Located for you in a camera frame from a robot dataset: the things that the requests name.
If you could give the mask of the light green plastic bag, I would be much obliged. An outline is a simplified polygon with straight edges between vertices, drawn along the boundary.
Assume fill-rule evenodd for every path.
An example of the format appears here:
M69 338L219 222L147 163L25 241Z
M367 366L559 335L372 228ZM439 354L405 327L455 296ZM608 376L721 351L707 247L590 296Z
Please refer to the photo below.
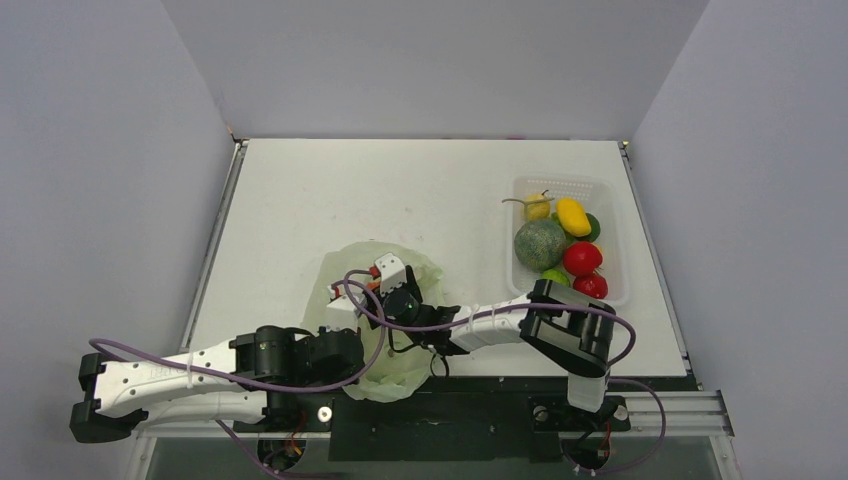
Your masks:
M377 241L356 242L323 257L312 293L307 302L301 326L317 331L324 325L326 306L330 303L328 286L339 281L347 272L366 269L386 253L395 254L413 268L423 302L429 305L445 303L442 292L442 269L426 255L404 246ZM421 348L405 353L392 353L385 342L374 365L355 384L343 388L354 400L390 403L410 397L431 376L431 354Z

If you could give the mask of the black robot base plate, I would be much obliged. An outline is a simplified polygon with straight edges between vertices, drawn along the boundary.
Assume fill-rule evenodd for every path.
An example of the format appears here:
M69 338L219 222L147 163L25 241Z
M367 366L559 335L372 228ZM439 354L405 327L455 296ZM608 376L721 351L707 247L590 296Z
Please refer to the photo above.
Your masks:
M635 379L612 379L597 412L567 399L571 380L514 385L485 380L433 380L423 392L391 403L346 396L284 397L274 418L255 424L236 421L242 434L260 434L259 457L268 461L283 442L307 434L329 436L332 462L489 461L525 458L532 463L571 461L582 469L603 469L611 436L636 429L637 410L627 394L645 392L656 406L659 427L651 457L668 433L663 396Z

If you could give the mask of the bumpy green custard apple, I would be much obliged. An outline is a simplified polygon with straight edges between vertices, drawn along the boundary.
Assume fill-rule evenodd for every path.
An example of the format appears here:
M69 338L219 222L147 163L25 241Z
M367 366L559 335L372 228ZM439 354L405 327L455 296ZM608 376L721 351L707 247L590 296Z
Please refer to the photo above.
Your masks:
M568 275L561 270L558 269L548 269L541 273L541 279L550 280L552 282L564 285L566 287L571 286L571 280Z

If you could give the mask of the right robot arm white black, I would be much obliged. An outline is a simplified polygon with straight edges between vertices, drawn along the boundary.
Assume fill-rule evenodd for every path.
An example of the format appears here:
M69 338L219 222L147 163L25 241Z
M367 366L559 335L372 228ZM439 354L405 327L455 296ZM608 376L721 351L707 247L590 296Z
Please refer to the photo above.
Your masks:
M469 355L524 343L568 374L566 418L588 427L604 412L617 314L609 305L552 280L541 279L517 298L489 306L432 306L410 267L377 288L368 311L381 307L391 330L438 356Z

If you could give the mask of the yellow fake mango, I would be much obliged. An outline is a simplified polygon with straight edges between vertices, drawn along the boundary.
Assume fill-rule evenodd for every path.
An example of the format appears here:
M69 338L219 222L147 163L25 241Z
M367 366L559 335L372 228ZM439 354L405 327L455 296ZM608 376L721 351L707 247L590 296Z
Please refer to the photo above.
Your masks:
M574 237L585 237L592 232L588 215L577 200L561 198L556 203L556 213L563 229Z

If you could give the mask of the red fake apple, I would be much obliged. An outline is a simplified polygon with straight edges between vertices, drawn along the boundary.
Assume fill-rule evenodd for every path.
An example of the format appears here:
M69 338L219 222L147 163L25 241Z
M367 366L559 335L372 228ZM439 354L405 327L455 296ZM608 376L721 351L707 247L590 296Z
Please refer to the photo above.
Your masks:
M590 242L576 242L563 255L562 264L566 272L575 277L594 273L603 263L603 254Z
M607 280L598 273L576 277L572 288L595 299L605 299L609 293Z

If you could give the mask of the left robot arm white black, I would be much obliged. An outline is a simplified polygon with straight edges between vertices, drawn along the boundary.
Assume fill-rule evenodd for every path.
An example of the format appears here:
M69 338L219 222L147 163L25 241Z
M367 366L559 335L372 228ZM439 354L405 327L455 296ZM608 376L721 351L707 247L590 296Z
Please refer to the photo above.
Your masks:
M223 421L250 431L297 426L300 398L357 381L366 365L356 331L265 326L211 347L165 358L133 351L129 360L98 340L82 357L82 401L69 428L79 443L123 440L165 423Z

